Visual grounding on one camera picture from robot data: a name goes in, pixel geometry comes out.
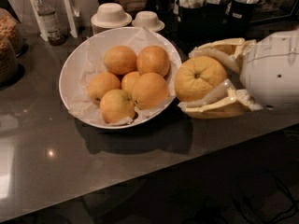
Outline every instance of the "kitchen wall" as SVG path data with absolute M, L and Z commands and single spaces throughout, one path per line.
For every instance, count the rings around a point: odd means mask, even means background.
M 38 32 L 36 18 L 30 0 L 8 0 L 18 15 L 24 31 L 27 33 Z M 68 20 L 64 7 L 64 0 L 50 0 L 56 7 L 61 25 L 64 29 L 68 27 Z M 96 13 L 98 8 L 97 0 L 73 0 L 75 9 L 79 10 L 77 23 L 83 26 L 90 25 L 91 16 Z

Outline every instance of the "jar of nuts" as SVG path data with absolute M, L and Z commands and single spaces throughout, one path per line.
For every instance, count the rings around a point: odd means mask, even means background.
M 21 53 L 23 43 L 18 23 L 2 8 L 0 8 L 0 36 L 9 40 L 16 55 Z
M 0 85 L 9 82 L 18 73 L 15 51 L 9 40 L 0 36 Z

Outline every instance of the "bottle label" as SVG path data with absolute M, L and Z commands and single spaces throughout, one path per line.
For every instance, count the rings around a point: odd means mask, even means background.
M 41 19 L 45 23 L 45 28 L 48 33 L 55 33 L 60 29 L 56 12 L 43 15 Z

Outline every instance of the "bowl of oranges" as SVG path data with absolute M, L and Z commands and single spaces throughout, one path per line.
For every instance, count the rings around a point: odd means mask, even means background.
M 68 112 L 98 128 L 144 123 L 175 99 L 181 59 L 162 35 L 123 27 L 92 36 L 67 58 L 59 91 Z

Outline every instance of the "gray countertop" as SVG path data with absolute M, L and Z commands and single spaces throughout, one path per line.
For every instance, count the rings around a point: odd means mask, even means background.
M 0 90 L 0 221 L 237 145 L 291 126 L 299 109 L 232 119 L 190 119 L 176 101 L 158 117 L 122 131 L 97 129 L 68 114 L 58 80 L 83 41 L 51 47 L 28 35 L 25 70 Z

